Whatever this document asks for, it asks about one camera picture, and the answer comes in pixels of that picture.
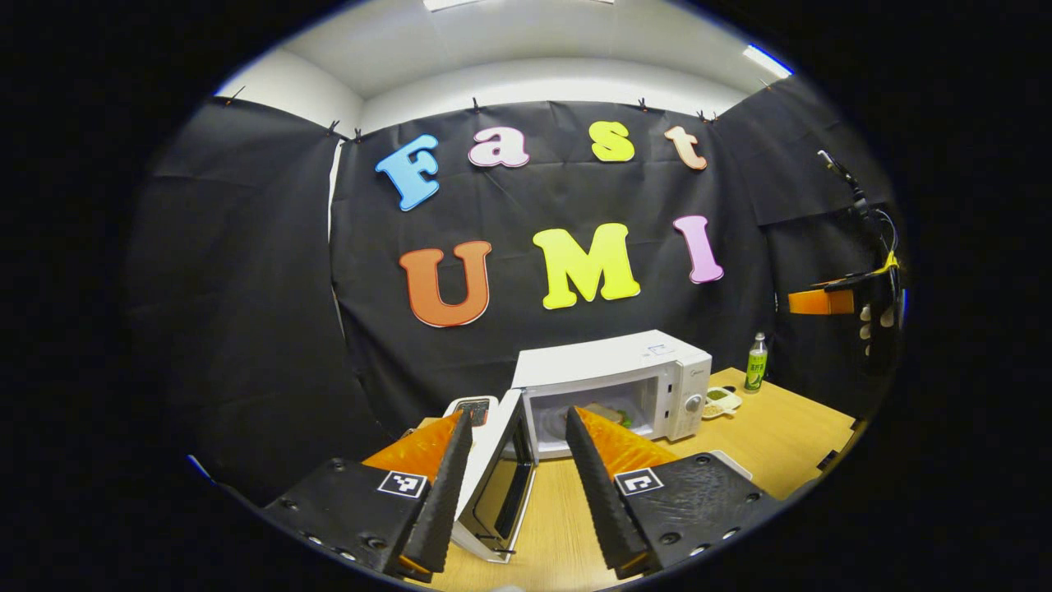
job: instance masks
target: ceiling light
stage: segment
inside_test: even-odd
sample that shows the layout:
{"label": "ceiling light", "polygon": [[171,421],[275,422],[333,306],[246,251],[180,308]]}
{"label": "ceiling light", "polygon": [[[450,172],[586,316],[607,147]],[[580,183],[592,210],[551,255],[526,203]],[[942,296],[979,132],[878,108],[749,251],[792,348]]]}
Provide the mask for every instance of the ceiling light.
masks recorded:
{"label": "ceiling light", "polygon": [[755,45],[749,45],[746,47],[745,50],[742,52],[742,55],[764,66],[768,72],[778,78],[789,78],[792,76],[791,69],[778,63],[777,60],[768,56],[763,52],[763,49],[756,47]]}
{"label": "ceiling light", "polygon": [[451,8],[453,6],[460,6],[461,4],[470,4],[472,2],[478,2],[479,0],[424,0],[424,5],[430,12],[441,11],[442,8]]}

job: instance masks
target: black fabric wall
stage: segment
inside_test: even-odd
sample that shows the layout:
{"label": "black fabric wall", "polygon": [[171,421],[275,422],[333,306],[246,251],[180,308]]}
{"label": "black fabric wall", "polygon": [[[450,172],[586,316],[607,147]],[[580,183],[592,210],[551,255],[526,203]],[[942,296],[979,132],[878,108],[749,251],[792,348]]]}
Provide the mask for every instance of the black fabric wall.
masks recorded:
{"label": "black fabric wall", "polygon": [[176,437],[267,504],[333,455],[389,438],[350,374],[326,223],[337,137],[213,99],[154,166],[128,248],[126,314]]}
{"label": "black fabric wall", "polygon": [[[742,167],[782,305],[769,340],[768,380],[854,417],[870,417],[891,375],[861,372],[863,323],[852,315],[789,314],[788,293],[884,264],[876,239],[845,209],[853,202],[850,187],[826,168],[817,150],[851,170],[867,201],[894,219],[891,180],[865,141],[800,77],[747,97],[721,115],[714,128]],[[902,233],[905,224],[896,225]],[[896,256],[905,262],[899,238]]]}
{"label": "black fabric wall", "polygon": [[[628,162],[591,151],[594,121],[620,121],[635,147]],[[688,167],[664,132],[682,125],[708,159]],[[479,167],[472,136],[491,126],[525,135],[527,164]],[[438,138],[437,193],[403,211],[376,164],[422,134]],[[609,103],[518,103],[448,113],[369,134],[344,145],[332,201],[332,273],[345,329],[381,422],[396,430],[441,413],[454,399],[501,397],[521,350],[659,329],[713,356],[713,369],[744,368],[756,331],[773,329],[768,248],[746,199],[746,181],[725,142],[696,117]],[[724,277],[695,284],[681,216],[708,219]],[[642,290],[632,299],[579,299],[546,310],[545,257],[532,243],[546,228],[567,229],[588,249],[606,222],[628,227],[628,256]],[[448,304],[465,295],[457,244],[486,240],[490,304],[470,325],[436,329],[411,313],[398,260],[441,248],[440,285]]]}
{"label": "black fabric wall", "polygon": [[[602,162],[588,127],[620,121],[635,155]],[[664,132],[697,138],[704,170]],[[530,161],[480,167],[476,131],[511,126]],[[437,193],[409,210],[375,167],[422,134],[439,140]],[[144,188],[129,247],[126,314],[143,364],[188,454],[215,478],[266,504],[322,460],[363,458],[458,397],[500,397],[518,352],[659,329],[744,369],[752,336],[770,335],[769,380],[855,416],[887,380],[862,374],[861,322],[789,315],[789,291],[881,261],[842,215],[850,190],[815,156],[829,149],[889,202],[891,184],[835,113],[795,78],[714,122],[608,103],[520,103],[409,121],[346,142],[326,243],[337,138],[296,116],[214,99],[174,138]],[[708,219],[724,275],[695,284],[682,216]],[[546,310],[535,232],[628,227],[635,298]],[[465,298],[452,248],[485,240],[485,314],[437,329],[413,317],[399,258],[440,248],[442,298]],[[346,336],[332,302],[335,290]]]}

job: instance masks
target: foam letter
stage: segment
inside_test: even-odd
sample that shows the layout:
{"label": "foam letter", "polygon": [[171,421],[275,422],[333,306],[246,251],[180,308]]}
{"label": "foam letter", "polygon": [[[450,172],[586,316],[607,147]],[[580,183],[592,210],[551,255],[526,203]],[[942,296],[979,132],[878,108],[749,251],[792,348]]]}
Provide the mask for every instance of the foam letter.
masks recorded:
{"label": "foam letter", "polygon": [[[439,145],[439,140],[434,136],[424,134],[416,140],[405,144],[394,150],[390,156],[377,163],[377,172],[387,172],[402,201],[399,207],[403,211],[408,211],[421,201],[434,195],[439,190],[439,182],[436,180],[425,180],[421,172],[434,175],[439,171],[439,163],[425,148],[433,148]],[[409,156],[417,150],[422,150],[417,155],[417,160],[410,160]]]}
{"label": "foam letter", "polygon": [[705,225],[708,223],[704,216],[684,216],[672,222],[675,229],[682,231],[683,238],[687,240],[690,264],[694,266],[690,270],[690,281],[694,283],[715,281],[723,277],[723,267],[717,265],[712,257],[712,246],[709,245],[709,237],[705,232]]}
{"label": "foam letter", "polygon": [[684,164],[699,170],[704,170],[708,166],[705,157],[694,154],[694,144],[697,143],[697,138],[688,134],[683,127],[680,125],[672,127],[665,131],[665,137],[672,140],[675,151],[680,152],[680,159],[683,160]]}
{"label": "foam letter", "polygon": [[476,144],[467,152],[467,159],[477,166],[505,166],[517,167],[529,162],[529,155],[526,154],[526,138],[523,132],[514,127],[490,127],[474,135],[474,141],[484,142]]}
{"label": "foam letter", "polygon": [[467,298],[456,307],[443,303],[439,292],[439,261],[445,256],[442,250],[422,248],[402,254],[398,262],[405,268],[412,314],[431,327],[467,325],[481,318],[489,307],[486,253],[491,249],[485,240],[463,242],[453,248],[453,254],[464,261],[467,283]]}
{"label": "foam letter", "polygon": [[588,127],[594,144],[595,157],[606,162],[624,162],[635,155],[635,146],[628,139],[628,127],[620,121],[596,121]]}
{"label": "foam letter", "polygon": [[628,228],[624,224],[603,224],[595,228],[591,248],[585,253],[565,229],[551,228],[533,234],[533,244],[544,250],[548,269],[548,294],[544,298],[544,308],[565,309],[576,304],[578,295],[570,291],[567,277],[573,280],[589,303],[595,299],[600,274],[604,279],[603,299],[614,301],[639,294],[640,284],[632,278],[628,263],[626,236]]}

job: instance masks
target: letter f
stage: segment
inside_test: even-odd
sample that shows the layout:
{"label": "letter f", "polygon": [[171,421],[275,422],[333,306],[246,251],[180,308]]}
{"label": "letter f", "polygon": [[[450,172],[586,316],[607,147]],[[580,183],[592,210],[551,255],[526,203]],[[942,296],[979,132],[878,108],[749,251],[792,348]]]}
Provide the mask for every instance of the letter f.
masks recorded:
{"label": "letter f", "polygon": [[[421,172],[434,175],[439,171],[438,161],[434,160],[431,152],[425,151],[426,148],[433,148],[438,145],[439,140],[434,136],[424,134],[377,163],[377,172],[387,172],[391,182],[394,183],[394,187],[402,195],[399,207],[403,211],[412,209],[421,201],[439,190],[438,181],[426,180],[420,175]],[[420,154],[417,155],[417,159],[410,160],[409,156],[418,150]]]}

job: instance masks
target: white wall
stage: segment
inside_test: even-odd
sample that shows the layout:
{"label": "white wall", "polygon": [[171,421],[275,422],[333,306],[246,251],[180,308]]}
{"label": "white wall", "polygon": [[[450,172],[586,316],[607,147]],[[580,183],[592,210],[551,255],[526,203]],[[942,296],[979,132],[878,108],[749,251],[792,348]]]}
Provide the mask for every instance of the white wall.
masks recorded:
{"label": "white wall", "polygon": [[523,101],[639,104],[706,117],[747,95],[710,80],[634,62],[588,58],[515,60],[460,69],[372,97],[362,107],[363,134],[449,110]]}
{"label": "white wall", "polygon": [[285,49],[275,49],[246,65],[216,93],[262,103],[353,136],[362,98],[327,72]]}

